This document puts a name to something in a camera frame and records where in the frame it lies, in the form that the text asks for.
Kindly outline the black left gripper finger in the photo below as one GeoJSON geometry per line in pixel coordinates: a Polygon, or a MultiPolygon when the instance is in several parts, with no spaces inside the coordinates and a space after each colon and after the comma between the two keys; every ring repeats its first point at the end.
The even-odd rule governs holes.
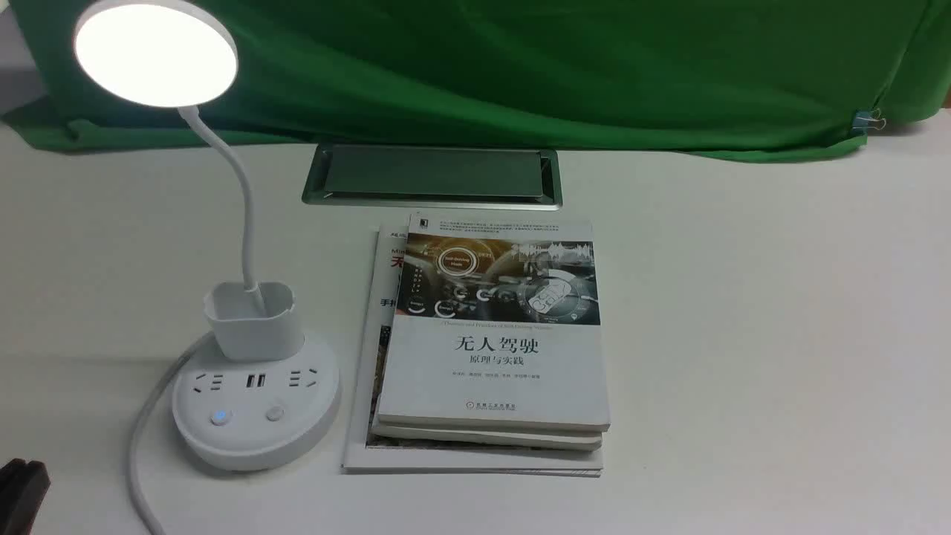
{"type": "Polygon", "coordinates": [[[45,463],[11,459],[1,468],[1,534],[30,534],[51,486],[45,463]]]}

